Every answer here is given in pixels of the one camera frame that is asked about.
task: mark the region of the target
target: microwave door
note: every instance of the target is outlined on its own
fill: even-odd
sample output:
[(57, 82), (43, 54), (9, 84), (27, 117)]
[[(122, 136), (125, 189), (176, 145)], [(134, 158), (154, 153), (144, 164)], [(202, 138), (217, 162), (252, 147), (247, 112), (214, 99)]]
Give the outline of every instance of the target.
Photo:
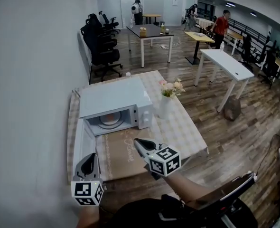
[(76, 165), (87, 155), (96, 152), (96, 139), (86, 119), (79, 119), (75, 134), (75, 148), (73, 160), (73, 173), (75, 175)]

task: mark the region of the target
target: white cube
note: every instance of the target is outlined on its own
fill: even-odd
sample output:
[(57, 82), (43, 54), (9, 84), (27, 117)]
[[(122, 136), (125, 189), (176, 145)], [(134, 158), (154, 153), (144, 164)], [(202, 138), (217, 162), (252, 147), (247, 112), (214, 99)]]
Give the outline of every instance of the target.
[(103, 195), (103, 188), (99, 181), (72, 181), (70, 186), (72, 197), (79, 205), (99, 205)]
[(181, 167), (179, 150), (172, 146), (165, 147), (148, 156), (149, 169), (161, 176), (168, 176)]

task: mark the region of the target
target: white microwave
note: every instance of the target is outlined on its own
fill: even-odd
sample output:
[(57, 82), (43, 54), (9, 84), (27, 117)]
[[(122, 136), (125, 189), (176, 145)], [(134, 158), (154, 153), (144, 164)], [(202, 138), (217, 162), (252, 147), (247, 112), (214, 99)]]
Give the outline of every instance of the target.
[(95, 152), (95, 137), (137, 126), (151, 126), (153, 104), (138, 77), (89, 87), (81, 92), (73, 168)]

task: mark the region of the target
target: red shirt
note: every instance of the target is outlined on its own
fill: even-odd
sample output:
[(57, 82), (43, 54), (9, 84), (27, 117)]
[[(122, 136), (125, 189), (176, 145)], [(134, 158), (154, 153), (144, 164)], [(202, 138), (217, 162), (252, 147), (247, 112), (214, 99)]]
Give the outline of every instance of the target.
[(219, 17), (215, 23), (216, 26), (214, 32), (218, 35), (224, 36), (225, 30), (229, 28), (229, 21), (224, 17)]

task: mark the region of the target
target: flower vase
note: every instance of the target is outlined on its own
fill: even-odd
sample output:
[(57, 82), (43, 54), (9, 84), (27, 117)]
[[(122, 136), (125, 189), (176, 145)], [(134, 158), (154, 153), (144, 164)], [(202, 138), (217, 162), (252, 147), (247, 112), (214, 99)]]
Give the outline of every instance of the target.
[(159, 105), (159, 117), (161, 119), (169, 118), (169, 114), (171, 111), (171, 105), (172, 105), (172, 98), (161, 95), (161, 101), (160, 101), (160, 105)]

